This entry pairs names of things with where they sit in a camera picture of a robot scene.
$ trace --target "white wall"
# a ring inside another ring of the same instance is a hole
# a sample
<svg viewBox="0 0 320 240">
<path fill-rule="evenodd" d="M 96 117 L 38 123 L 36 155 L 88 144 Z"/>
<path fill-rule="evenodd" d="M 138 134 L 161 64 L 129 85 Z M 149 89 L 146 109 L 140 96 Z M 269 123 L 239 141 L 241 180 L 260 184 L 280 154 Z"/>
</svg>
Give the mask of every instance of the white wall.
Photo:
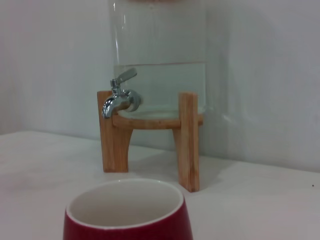
<svg viewBox="0 0 320 240">
<path fill-rule="evenodd" d="M 113 75 L 106 1 L 0 1 L 0 133 L 99 138 L 96 92 Z M 201 153 L 320 172 L 320 1 L 208 6 Z M 170 131 L 132 143 L 174 148 Z"/>
</svg>

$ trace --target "wooden stand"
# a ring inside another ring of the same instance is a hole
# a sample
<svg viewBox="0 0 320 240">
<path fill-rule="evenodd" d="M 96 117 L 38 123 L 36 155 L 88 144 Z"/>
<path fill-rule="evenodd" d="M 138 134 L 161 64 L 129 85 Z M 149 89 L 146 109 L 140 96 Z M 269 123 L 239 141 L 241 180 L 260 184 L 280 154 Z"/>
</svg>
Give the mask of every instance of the wooden stand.
<svg viewBox="0 0 320 240">
<path fill-rule="evenodd" d="M 179 183 L 189 192 L 199 191 L 199 126 L 203 124 L 203 115 L 198 114 L 198 96 L 192 92 L 179 94 L 177 119 L 142 120 L 118 114 L 104 119 L 101 115 L 102 107 L 111 94 L 111 91 L 97 93 L 103 171 L 128 172 L 128 150 L 134 129 L 172 129 L 178 158 Z"/>
</svg>

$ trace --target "water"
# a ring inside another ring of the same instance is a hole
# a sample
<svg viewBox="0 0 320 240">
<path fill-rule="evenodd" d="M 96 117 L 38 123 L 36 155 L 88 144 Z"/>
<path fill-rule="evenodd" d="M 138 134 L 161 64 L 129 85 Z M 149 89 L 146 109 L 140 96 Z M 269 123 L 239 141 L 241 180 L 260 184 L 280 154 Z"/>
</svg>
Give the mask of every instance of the water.
<svg viewBox="0 0 320 240">
<path fill-rule="evenodd" d="M 142 97 L 142 104 L 134 112 L 119 114 L 133 119 L 172 119 L 179 117 L 179 93 L 198 94 L 198 112 L 205 111 L 205 62 L 116 65 L 116 76 L 136 68 L 137 76 L 122 84 L 123 89 L 133 89 Z"/>
</svg>

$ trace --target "wooden leg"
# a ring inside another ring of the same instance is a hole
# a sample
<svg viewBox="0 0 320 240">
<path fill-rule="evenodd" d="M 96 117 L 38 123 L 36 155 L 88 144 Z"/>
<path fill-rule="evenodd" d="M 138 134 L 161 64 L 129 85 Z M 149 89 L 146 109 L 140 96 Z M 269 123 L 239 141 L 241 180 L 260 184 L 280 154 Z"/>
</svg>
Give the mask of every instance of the wooden leg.
<svg viewBox="0 0 320 240">
<path fill-rule="evenodd" d="M 115 127 L 112 118 L 102 117 L 103 104 L 111 94 L 111 91 L 97 92 L 103 171 L 105 173 L 127 173 L 128 150 L 133 130 Z"/>
<path fill-rule="evenodd" d="M 198 96 L 191 92 L 179 94 L 181 129 L 173 129 L 178 156 L 179 183 L 189 192 L 197 192 L 199 183 Z"/>
</svg>

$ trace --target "spigot handle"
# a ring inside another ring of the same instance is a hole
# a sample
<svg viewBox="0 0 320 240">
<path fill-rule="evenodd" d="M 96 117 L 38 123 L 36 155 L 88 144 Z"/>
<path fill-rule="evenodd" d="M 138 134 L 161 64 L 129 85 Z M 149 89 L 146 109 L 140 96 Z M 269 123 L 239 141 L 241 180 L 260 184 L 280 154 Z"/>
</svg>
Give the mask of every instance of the spigot handle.
<svg viewBox="0 0 320 240">
<path fill-rule="evenodd" d="M 137 70 L 133 67 L 129 70 L 121 73 L 116 79 L 112 79 L 111 81 L 111 87 L 117 88 L 125 81 L 128 81 L 129 79 L 132 79 L 133 77 L 137 76 Z"/>
</svg>

